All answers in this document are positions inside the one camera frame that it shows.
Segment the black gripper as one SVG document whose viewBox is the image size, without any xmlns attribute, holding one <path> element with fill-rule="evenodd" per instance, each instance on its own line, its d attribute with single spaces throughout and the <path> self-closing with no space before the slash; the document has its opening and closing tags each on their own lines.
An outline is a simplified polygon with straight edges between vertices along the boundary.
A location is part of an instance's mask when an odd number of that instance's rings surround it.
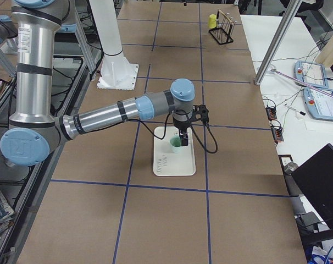
<svg viewBox="0 0 333 264">
<path fill-rule="evenodd" d="M 181 141 L 181 146 L 187 146 L 188 145 L 188 133 L 187 130 L 190 127 L 189 121 L 179 121 L 179 120 L 173 120 L 174 127 L 178 129 L 178 135 Z"/>
</svg>

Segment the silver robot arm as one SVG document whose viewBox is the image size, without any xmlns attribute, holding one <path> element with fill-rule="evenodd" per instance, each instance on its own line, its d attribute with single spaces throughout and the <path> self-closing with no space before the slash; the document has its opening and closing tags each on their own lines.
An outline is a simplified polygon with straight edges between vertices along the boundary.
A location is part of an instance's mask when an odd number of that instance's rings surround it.
<svg viewBox="0 0 333 264">
<path fill-rule="evenodd" d="M 188 79 L 175 80 L 170 89 L 67 115 L 78 100 L 80 77 L 65 92 L 59 112 L 52 112 L 55 34 L 64 26 L 77 28 L 79 17 L 74 1 L 13 1 L 12 16 L 18 23 L 16 109 L 9 128 L 0 139 L 0 150 L 9 162 L 34 166 L 57 147 L 78 135 L 106 129 L 139 118 L 149 120 L 171 114 L 182 146 L 188 145 L 187 130 L 194 113 L 195 88 Z"/>
</svg>

